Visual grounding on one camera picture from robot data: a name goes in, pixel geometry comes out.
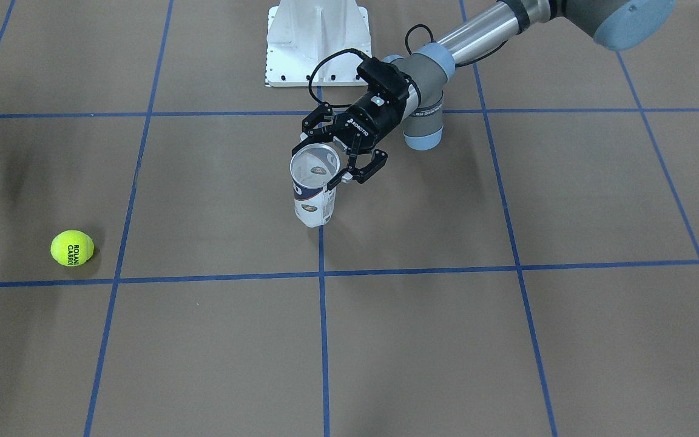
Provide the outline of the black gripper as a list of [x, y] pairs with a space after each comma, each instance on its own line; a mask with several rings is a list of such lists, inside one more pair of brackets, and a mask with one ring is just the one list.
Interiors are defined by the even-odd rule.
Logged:
[[[342, 135], [342, 142], [356, 152], [371, 152], [403, 119], [410, 99], [410, 86], [396, 90], [383, 90], [371, 86], [360, 99], [350, 105], [342, 114], [336, 112], [330, 103], [319, 103], [303, 119], [302, 134], [305, 138], [292, 149], [292, 155], [310, 144], [328, 143]], [[388, 153], [375, 149], [371, 161], [364, 167], [357, 167], [357, 155], [350, 154], [347, 165], [327, 183], [327, 190], [333, 190], [345, 180], [355, 180], [361, 185], [385, 166]]]

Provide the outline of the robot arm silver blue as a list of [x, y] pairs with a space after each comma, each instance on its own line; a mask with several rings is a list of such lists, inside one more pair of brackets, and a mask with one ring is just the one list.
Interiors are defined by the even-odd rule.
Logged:
[[325, 182], [328, 190], [340, 182], [365, 183], [388, 158], [378, 144], [394, 128], [404, 127], [406, 144], [427, 151], [441, 141], [444, 129], [444, 86], [457, 69], [488, 58], [535, 23], [565, 18], [597, 44], [622, 52], [638, 46], [670, 17], [672, 1], [497, 1], [446, 35], [433, 39], [406, 57], [377, 59], [358, 48], [357, 74], [367, 92], [355, 103], [333, 105], [318, 100], [302, 122], [302, 140], [291, 152], [296, 161], [316, 146], [338, 144], [346, 166], [335, 157]]

